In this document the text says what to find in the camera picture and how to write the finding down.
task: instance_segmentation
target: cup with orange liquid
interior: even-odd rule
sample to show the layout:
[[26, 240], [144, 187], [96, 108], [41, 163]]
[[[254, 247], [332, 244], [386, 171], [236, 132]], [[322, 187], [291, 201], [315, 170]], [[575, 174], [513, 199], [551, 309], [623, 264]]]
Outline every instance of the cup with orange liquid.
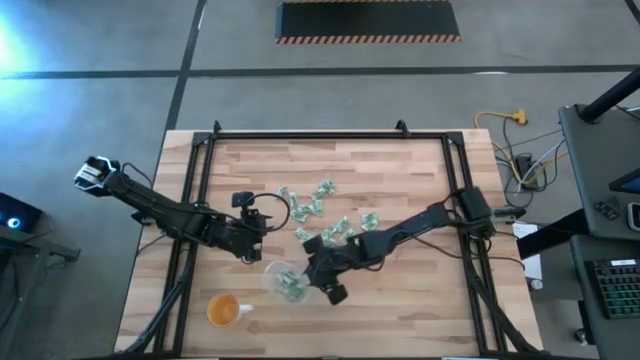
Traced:
[[231, 294], [219, 294], [211, 298], [207, 307], [207, 318], [217, 327], [227, 327], [252, 310], [253, 306], [241, 305]]

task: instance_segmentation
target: computer monitor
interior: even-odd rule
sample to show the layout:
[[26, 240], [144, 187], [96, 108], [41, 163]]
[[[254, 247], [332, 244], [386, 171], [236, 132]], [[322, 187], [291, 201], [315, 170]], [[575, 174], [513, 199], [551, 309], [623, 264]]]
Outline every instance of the computer monitor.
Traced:
[[609, 190], [640, 194], [640, 169], [636, 169], [623, 177], [611, 182]]

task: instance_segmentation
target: computer tower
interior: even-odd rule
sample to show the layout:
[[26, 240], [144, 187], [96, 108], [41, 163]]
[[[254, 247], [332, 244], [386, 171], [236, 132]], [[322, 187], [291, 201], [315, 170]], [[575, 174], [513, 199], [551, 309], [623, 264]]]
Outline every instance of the computer tower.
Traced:
[[0, 225], [24, 233], [33, 233], [42, 210], [0, 193]]

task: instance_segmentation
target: black and orange striped mat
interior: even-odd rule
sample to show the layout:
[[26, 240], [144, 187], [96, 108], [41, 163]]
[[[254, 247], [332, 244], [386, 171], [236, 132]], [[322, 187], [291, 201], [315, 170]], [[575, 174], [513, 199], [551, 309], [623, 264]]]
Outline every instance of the black and orange striped mat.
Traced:
[[448, 0], [292, 0], [278, 6], [281, 45], [460, 40]]

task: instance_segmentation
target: table leg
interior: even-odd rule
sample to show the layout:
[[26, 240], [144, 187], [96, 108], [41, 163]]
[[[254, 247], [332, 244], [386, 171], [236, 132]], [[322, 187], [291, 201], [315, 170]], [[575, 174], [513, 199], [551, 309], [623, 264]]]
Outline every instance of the table leg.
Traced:
[[564, 244], [569, 241], [572, 235], [576, 234], [589, 234], [589, 227], [583, 209], [574, 211], [555, 223], [520, 238], [518, 240], [520, 258], [526, 259], [554, 246]]

